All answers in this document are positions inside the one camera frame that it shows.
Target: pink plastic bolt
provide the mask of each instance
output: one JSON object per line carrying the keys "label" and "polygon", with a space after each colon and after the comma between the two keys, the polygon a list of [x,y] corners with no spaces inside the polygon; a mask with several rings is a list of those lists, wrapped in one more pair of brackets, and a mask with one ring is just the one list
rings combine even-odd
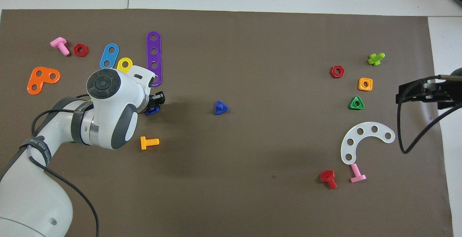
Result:
{"label": "pink plastic bolt", "polygon": [[67,41],[62,37],[59,37],[50,42],[51,46],[53,46],[54,48],[58,48],[63,55],[68,56],[70,53],[69,53],[69,50],[64,45],[65,43],[67,43]]}
{"label": "pink plastic bolt", "polygon": [[351,183],[355,183],[355,182],[366,179],[366,176],[361,174],[361,172],[359,171],[358,165],[356,165],[356,163],[351,164],[351,168],[353,169],[353,173],[354,173],[354,177],[350,179]]}

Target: red plastic bolt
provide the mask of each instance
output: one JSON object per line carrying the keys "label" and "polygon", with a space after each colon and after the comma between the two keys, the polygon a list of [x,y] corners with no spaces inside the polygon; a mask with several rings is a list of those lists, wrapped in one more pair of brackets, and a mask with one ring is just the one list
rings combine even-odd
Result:
{"label": "red plastic bolt", "polygon": [[335,183],[334,178],[334,171],[324,171],[321,173],[321,180],[323,182],[326,182],[330,186],[330,189],[337,188],[337,183]]}
{"label": "red plastic bolt", "polygon": [[330,69],[330,75],[334,78],[341,78],[345,73],[345,69],[341,65],[335,65]]}
{"label": "red plastic bolt", "polygon": [[64,45],[65,43],[67,43],[67,41],[64,38],[59,37],[59,38],[51,41],[50,45],[53,46],[54,48],[58,48],[63,55],[68,56],[70,54],[70,52],[66,48],[66,46]]}
{"label": "red plastic bolt", "polygon": [[74,46],[74,54],[76,56],[84,57],[88,54],[88,46],[78,43]]}
{"label": "red plastic bolt", "polygon": [[351,178],[351,183],[355,183],[361,180],[366,179],[366,176],[361,174],[361,172],[358,169],[358,165],[356,163],[351,164],[351,169],[353,169],[354,177]]}

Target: plastic nut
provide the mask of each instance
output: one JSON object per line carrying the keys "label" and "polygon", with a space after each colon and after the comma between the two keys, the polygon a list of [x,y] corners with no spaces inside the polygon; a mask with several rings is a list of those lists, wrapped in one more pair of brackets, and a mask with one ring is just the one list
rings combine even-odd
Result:
{"label": "plastic nut", "polygon": [[78,43],[74,46],[74,54],[76,56],[84,57],[88,54],[88,46]]}
{"label": "plastic nut", "polygon": [[348,106],[350,110],[362,110],[364,109],[364,104],[363,101],[361,100],[361,97],[356,96],[353,98],[353,100],[350,102],[350,105]]}
{"label": "plastic nut", "polygon": [[374,81],[372,79],[362,77],[359,80],[358,89],[361,91],[366,91],[366,92],[372,91],[373,82]]}
{"label": "plastic nut", "polygon": [[335,65],[330,69],[330,75],[334,78],[341,78],[345,74],[345,69],[341,65]]}

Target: green triangular nut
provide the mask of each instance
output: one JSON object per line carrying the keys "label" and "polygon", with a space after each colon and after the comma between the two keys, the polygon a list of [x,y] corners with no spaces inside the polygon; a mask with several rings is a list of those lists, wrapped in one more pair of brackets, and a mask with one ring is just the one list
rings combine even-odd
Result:
{"label": "green triangular nut", "polygon": [[364,109],[363,101],[359,96],[353,98],[350,102],[350,106],[348,106],[351,110],[362,110]]}

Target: orange square nut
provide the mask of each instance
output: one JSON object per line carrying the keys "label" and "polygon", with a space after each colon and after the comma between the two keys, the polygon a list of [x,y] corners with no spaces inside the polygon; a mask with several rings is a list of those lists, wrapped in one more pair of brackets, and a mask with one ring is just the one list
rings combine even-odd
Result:
{"label": "orange square nut", "polygon": [[362,77],[359,80],[358,89],[361,91],[372,91],[373,80]]}

